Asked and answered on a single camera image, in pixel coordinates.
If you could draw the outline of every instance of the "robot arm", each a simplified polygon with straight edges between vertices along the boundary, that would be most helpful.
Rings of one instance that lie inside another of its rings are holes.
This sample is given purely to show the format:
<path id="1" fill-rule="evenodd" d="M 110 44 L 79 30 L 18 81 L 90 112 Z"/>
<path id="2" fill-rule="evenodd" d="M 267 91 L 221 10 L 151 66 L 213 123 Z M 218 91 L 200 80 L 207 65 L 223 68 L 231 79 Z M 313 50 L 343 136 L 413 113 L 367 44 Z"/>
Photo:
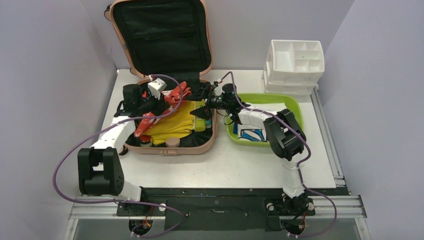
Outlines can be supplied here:
<path id="1" fill-rule="evenodd" d="M 292 161 L 296 154 L 301 154 L 304 150 L 303 143 L 291 132 L 288 131 L 279 121 L 272 116 L 260 112 L 247 110 L 240 106 L 234 94 L 233 84 L 228 83 L 222 86 L 222 93 L 214 95 L 214 89 L 218 87 L 218 82 L 207 84 L 204 89 L 190 96 L 191 100 L 200 101 L 205 99 L 206 105 L 203 108 L 191 112 L 200 118 L 209 118 L 205 113 L 211 113 L 209 109 L 225 110 L 228 117 L 239 125 L 251 125 L 266 131 L 272 151 L 282 161 L 283 165 L 283 191 L 290 198 L 302 195 L 305 188 L 302 186 L 299 176 L 297 162 Z M 279 112 L 272 112 L 283 120 L 288 126 L 295 130 L 305 141 L 306 136 L 295 119 L 295 115 L 288 109 Z"/>
<path id="2" fill-rule="evenodd" d="M 161 91 L 166 84 L 156 79 L 148 84 L 149 97 L 143 97 L 145 89 L 137 84 L 129 84 L 123 88 L 123 98 L 118 105 L 112 125 L 135 117 L 140 113 L 167 109 Z M 105 132 L 90 148 L 82 148 L 78 152 L 78 180 L 82 194 L 94 196 L 110 196 L 117 200 L 140 201 L 142 188 L 125 181 L 118 151 L 136 130 L 133 120 L 118 124 Z"/>

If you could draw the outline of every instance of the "pink suitcase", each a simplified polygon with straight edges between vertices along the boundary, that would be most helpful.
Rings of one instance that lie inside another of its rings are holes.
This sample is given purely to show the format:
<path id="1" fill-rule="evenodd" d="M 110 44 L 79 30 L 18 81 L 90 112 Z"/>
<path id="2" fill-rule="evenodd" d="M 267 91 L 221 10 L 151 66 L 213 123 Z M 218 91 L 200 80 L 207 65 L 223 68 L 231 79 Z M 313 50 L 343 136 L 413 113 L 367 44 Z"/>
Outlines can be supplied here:
<path id="1" fill-rule="evenodd" d="M 209 40 L 208 12 L 203 0 L 117 0 L 104 11 L 131 66 L 147 83 L 149 74 L 166 74 L 178 81 L 197 79 L 213 64 Z M 194 147 L 125 146 L 140 154 L 197 155 L 214 142 L 218 123 L 213 112 L 210 138 Z"/>

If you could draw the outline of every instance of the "yellow towel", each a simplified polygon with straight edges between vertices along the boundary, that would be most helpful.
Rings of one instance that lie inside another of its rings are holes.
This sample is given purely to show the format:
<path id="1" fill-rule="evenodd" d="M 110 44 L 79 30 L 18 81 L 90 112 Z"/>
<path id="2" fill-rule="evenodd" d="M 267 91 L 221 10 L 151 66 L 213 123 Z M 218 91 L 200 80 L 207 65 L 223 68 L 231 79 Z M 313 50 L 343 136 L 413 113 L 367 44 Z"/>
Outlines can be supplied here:
<path id="1" fill-rule="evenodd" d="M 183 138 L 193 130 L 194 101 L 186 101 L 172 115 L 161 119 L 143 135 L 151 136 L 154 145 L 163 144 L 169 138 Z"/>

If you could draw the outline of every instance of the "gray wall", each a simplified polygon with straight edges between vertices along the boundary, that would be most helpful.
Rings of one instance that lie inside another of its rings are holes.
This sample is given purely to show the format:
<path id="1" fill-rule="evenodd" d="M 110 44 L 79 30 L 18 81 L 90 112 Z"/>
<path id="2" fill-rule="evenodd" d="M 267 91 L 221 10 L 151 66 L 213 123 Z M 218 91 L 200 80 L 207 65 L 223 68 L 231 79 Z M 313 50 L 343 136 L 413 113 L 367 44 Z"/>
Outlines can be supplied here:
<path id="1" fill-rule="evenodd" d="M 114 0 L 81 0 L 119 69 L 130 65 L 103 11 Z M 272 39 L 330 45 L 354 0 L 206 0 L 215 69 L 262 69 Z"/>
<path id="2" fill-rule="evenodd" d="M 71 203 L 53 170 L 98 130 L 116 70 L 77 0 L 0 3 L 0 239 L 62 239 Z M 77 192 L 75 155 L 59 172 Z"/>
<path id="3" fill-rule="evenodd" d="M 424 235 L 423 23 L 422 0 L 356 0 L 325 54 L 319 94 L 373 240 Z"/>

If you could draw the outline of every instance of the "black metal plate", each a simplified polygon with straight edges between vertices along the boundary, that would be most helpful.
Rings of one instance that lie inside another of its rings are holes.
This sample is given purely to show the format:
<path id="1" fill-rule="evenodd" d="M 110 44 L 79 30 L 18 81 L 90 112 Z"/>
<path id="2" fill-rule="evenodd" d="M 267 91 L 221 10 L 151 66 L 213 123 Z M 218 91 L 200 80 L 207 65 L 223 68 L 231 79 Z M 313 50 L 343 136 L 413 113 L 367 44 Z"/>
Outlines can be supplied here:
<path id="1" fill-rule="evenodd" d="M 187 196 L 262 196 L 280 197 L 283 193 L 281 188 L 145 188 L 147 195 L 151 196 L 172 196 L 172 197 L 187 197 Z M 327 196 L 349 196 L 347 187 L 337 188 L 320 188 L 312 189 Z M 306 192 L 307 196 L 315 196 L 310 192 Z"/>
<path id="2" fill-rule="evenodd" d="M 264 198 L 259 196 L 169 197 L 168 205 L 188 214 L 178 231 L 244 231 L 267 228 Z M 165 229 L 181 217 L 166 211 Z"/>

